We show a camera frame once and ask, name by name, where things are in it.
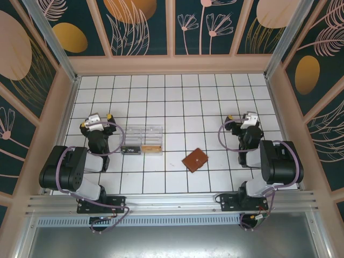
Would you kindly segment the brown leather card holder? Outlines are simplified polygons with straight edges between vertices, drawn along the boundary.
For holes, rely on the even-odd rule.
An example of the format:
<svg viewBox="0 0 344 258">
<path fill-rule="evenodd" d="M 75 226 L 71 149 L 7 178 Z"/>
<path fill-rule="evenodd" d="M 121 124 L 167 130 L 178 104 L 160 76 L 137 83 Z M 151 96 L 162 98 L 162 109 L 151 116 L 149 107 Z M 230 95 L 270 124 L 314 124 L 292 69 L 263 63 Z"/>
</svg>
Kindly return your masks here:
<svg viewBox="0 0 344 258">
<path fill-rule="evenodd" d="M 196 148 L 182 160 L 182 163 L 191 173 L 194 173 L 206 164 L 208 160 L 209 157 L 200 148 Z"/>
</svg>

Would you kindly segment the clear acrylic organizer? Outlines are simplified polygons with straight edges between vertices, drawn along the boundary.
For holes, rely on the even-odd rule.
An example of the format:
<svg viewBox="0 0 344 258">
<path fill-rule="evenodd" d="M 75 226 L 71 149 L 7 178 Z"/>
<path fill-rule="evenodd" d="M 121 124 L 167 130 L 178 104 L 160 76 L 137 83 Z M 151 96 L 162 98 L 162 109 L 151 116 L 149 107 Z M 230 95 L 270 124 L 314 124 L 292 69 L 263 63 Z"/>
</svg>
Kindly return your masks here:
<svg viewBox="0 0 344 258">
<path fill-rule="evenodd" d="M 163 126 L 128 125 L 124 128 L 125 138 L 120 137 L 122 146 L 161 145 L 163 147 Z M 160 153 L 143 153 L 141 155 L 162 155 Z"/>
</svg>

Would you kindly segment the grey metal sheet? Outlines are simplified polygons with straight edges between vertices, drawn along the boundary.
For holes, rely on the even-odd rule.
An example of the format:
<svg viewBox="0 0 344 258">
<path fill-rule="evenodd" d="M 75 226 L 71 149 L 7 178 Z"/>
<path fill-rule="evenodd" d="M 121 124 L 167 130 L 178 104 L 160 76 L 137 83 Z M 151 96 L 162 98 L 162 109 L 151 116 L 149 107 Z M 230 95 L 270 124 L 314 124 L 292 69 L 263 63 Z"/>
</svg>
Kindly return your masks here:
<svg viewBox="0 0 344 258">
<path fill-rule="evenodd" d="M 318 258 L 307 231 L 245 232 L 236 225 L 40 228 L 29 258 Z"/>
</svg>

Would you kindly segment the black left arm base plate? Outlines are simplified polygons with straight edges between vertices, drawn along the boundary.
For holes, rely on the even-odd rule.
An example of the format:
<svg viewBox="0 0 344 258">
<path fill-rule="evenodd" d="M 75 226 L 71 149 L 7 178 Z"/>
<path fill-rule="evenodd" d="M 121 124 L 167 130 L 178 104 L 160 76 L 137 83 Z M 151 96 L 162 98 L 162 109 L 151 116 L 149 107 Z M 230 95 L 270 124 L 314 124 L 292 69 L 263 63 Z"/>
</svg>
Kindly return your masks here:
<svg viewBox="0 0 344 258">
<path fill-rule="evenodd" d="M 110 214 L 115 210 L 115 214 L 124 213 L 126 197 L 125 196 L 107 196 L 103 200 L 97 200 L 96 203 L 109 205 L 109 206 L 119 206 L 119 208 L 110 208 L 91 204 L 87 201 L 78 199 L 78 205 L 76 212 L 78 214 Z"/>
</svg>

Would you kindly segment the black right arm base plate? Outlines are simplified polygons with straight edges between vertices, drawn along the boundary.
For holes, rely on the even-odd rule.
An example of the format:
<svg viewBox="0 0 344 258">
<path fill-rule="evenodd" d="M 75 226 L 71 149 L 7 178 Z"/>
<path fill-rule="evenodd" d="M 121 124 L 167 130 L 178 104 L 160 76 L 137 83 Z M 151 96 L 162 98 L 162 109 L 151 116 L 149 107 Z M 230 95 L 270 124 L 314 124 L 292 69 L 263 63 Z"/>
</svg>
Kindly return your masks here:
<svg viewBox="0 0 344 258">
<path fill-rule="evenodd" d="M 224 193 L 220 195 L 220 206 L 222 211 L 243 212 L 259 211 L 260 208 L 268 210 L 268 202 L 264 197 L 249 197 L 246 194 Z"/>
</svg>

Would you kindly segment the aluminium frame post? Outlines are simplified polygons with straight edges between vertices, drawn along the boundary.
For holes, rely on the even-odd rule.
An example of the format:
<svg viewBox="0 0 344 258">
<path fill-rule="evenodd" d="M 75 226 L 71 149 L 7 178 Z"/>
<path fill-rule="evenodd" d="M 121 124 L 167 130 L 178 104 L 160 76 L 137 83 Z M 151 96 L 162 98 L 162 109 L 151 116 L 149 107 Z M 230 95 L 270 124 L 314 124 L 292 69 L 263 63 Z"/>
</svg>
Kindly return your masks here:
<svg viewBox="0 0 344 258">
<path fill-rule="evenodd" d="M 288 47 L 291 45 L 295 35 L 298 33 L 309 9 L 311 8 L 313 0 L 300 0 L 298 6 L 292 15 L 287 27 L 285 28 L 277 46 L 271 56 L 271 59 L 264 71 L 264 77 L 269 80 L 274 74 L 276 68 L 281 62 L 281 59 Z"/>
<path fill-rule="evenodd" d="M 34 0 L 22 0 L 28 12 L 32 15 L 32 18 L 36 25 L 38 26 L 40 32 L 43 34 L 47 43 L 50 45 L 53 53 L 60 62 L 62 68 L 65 70 L 67 76 L 72 82 L 75 82 L 77 79 L 77 74 L 71 65 L 65 50 L 62 48 L 59 43 L 55 33 L 52 30 L 48 20 L 45 18 L 44 14 L 41 12 L 41 9 Z"/>
</svg>

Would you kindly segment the aluminium mounting rail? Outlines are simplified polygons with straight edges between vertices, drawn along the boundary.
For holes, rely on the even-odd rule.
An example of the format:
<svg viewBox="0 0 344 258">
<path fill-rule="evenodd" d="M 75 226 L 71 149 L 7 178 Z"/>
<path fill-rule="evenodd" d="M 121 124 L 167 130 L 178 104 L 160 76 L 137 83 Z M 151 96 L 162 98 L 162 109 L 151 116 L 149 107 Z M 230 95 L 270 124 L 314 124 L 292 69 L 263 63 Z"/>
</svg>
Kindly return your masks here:
<svg viewBox="0 0 344 258">
<path fill-rule="evenodd" d="M 132 194 L 126 196 L 130 215 L 220 214 L 215 193 Z M 310 212 L 318 209 L 312 191 L 286 190 L 276 192 L 273 212 Z M 76 216 L 77 201 L 68 195 L 36 195 L 29 198 L 27 216 Z"/>
</svg>

